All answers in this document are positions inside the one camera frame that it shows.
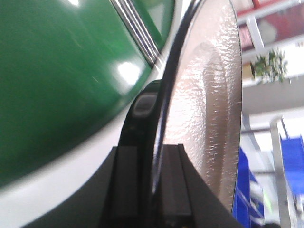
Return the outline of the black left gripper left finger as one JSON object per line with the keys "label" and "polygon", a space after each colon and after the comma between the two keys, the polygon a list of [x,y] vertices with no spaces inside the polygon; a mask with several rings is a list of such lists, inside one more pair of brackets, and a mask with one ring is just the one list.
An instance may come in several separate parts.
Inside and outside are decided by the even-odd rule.
{"label": "black left gripper left finger", "polygon": [[98,226],[100,228],[151,228],[151,149],[113,148],[114,163]]}

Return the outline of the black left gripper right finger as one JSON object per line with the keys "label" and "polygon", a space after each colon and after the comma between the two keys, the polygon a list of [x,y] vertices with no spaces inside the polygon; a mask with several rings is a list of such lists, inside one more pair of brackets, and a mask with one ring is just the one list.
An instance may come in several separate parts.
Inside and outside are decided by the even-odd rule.
{"label": "black left gripper right finger", "polygon": [[160,177],[158,228],[240,228],[198,174],[182,144],[166,144]]}

